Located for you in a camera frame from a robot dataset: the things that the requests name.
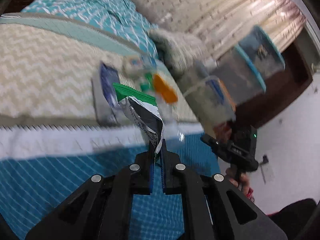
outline orange object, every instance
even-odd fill
[[[167,104],[173,104],[178,101],[178,96],[174,89],[158,74],[153,75],[153,87],[155,92],[159,93]]]

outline blue package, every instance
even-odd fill
[[[103,62],[100,64],[100,79],[103,96],[111,108],[120,108],[113,83],[120,83],[118,71]]]

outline curtain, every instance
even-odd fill
[[[291,0],[133,0],[152,22],[198,36],[218,59],[258,24],[283,52],[304,27],[305,17]]]

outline human hand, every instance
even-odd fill
[[[235,180],[236,171],[232,168],[226,169],[226,174],[229,176],[229,181],[236,187],[239,187],[239,183]],[[250,179],[249,176],[245,173],[241,173],[239,178],[240,183],[242,184],[242,193],[247,196],[250,189]]]

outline blue checkered fabric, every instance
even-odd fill
[[[199,174],[219,173],[214,154],[200,136],[186,136],[185,145],[177,151],[181,161]],[[114,175],[146,150],[137,146],[95,155],[0,161],[0,213],[12,231],[24,239],[35,224],[93,174]],[[160,168],[155,167],[152,195],[133,198],[130,239],[172,240],[183,232],[181,197],[162,193]]]
[[[156,46],[147,35],[151,24],[130,0],[34,0],[22,12],[48,13],[85,22],[129,40],[157,58]]]

